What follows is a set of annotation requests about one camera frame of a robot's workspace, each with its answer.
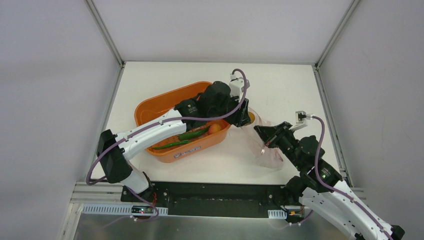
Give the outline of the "clear zip top bag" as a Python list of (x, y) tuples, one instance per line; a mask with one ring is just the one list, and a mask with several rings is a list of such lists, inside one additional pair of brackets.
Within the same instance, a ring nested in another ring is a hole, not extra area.
[(273, 123), (262, 119), (251, 107), (248, 108), (248, 112), (252, 112), (255, 115), (255, 121), (252, 124), (242, 126), (241, 129), (248, 147), (256, 159), (256, 163), (269, 169), (282, 169), (284, 166), (282, 152), (278, 148), (267, 148), (254, 130), (256, 125), (272, 126)]

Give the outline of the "yellow green round fruit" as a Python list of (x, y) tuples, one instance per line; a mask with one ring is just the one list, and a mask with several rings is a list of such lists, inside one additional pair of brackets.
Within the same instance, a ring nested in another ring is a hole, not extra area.
[(256, 120), (255, 114), (249, 111), (248, 112), (248, 116), (249, 116), (249, 119), (250, 119), (248, 124), (249, 125), (250, 124), (253, 124), (255, 122), (255, 120)]

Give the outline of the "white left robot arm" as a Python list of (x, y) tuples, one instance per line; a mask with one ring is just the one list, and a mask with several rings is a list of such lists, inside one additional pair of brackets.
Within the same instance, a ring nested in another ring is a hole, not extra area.
[(230, 83), (201, 81), (143, 101), (135, 118), (144, 117), (145, 123), (119, 133), (107, 129), (100, 134), (96, 154), (104, 172), (102, 179), (129, 187), (140, 202), (149, 201), (153, 189), (148, 176), (132, 167), (130, 160), (154, 144), (193, 134), (195, 129), (213, 121), (236, 127), (248, 124), (249, 87), (249, 81), (242, 77)]

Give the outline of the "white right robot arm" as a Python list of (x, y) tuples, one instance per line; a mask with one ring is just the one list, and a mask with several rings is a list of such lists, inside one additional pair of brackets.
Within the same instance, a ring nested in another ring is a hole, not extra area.
[(323, 160), (325, 151), (315, 135), (297, 139), (286, 121), (254, 126), (264, 146), (278, 148), (298, 170), (283, 187), (284, 200), (317, 213), (349, 240), (400, 240), (405, 230), (378, 217), (354, 193), (341, 174)]

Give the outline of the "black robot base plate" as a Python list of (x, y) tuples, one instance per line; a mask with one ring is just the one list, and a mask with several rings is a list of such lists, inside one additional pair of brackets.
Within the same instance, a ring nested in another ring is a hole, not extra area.
[(154, 181), (141, 197), (171, 216), (268, 218), (302, 209), (281, 185)]

